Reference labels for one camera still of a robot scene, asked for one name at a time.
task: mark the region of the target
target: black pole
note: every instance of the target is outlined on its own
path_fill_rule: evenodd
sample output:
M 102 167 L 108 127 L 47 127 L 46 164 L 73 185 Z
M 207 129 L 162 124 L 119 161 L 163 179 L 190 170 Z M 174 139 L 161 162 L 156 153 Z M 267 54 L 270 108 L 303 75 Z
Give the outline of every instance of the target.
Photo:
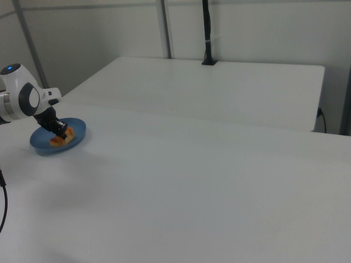
M 203 9 L 203 25 L 205 26 L 205 43 L 206 43 L 206 55 L 203 65 L 216 64 L 216 60 L 212 58 L 211 52 L 211 18 L 210 12 L 208 11 L 208 0 L 202 0 L 202 9 Z

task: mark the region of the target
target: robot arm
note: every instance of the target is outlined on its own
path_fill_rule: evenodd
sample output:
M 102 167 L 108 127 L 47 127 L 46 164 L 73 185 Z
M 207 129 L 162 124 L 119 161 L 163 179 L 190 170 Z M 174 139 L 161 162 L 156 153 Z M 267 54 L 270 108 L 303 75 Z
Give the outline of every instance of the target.
M 52 107 L 61 101 L 58 88 L 40 88 L 32 74 L 21 64 L 3 68 L 0 78 L 6 86 L 6 90 L 0 92 L 0 125 L 34 116 L 44 129 L 66 137 L 67 123 L 56 117 Z

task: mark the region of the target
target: power cord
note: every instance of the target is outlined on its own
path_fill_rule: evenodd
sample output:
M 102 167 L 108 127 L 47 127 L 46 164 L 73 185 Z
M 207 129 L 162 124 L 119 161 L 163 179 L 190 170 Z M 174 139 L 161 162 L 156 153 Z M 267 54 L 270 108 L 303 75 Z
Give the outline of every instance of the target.
M 4 227 L 5 224 L 5 220 L 6 220 L 6 215 L 7 215 L 7 191 L 6 191 L 6 187 L 5 187 L 6 183 L 5 183 L 5 179 L 4 176 L 2 174 L 1 168 L 0 168 L 0 186 L 2 187 L 2 189 L 4 190 L 4 196 L 5 196 L 5 210 L 4 210 L 4 215 L 2 217 L 2 222 L 0 225 L 0 233 L 2 231 L 2 228 Z
M 318 108 L 317 118 L 321 115 L 323 117 L 323 122 L 324 122 L 324 133 L 327 133 L 327 123 L 325 122 L 325 116 L 324 116 L 323 110 L 322 110 L 322 108 Z

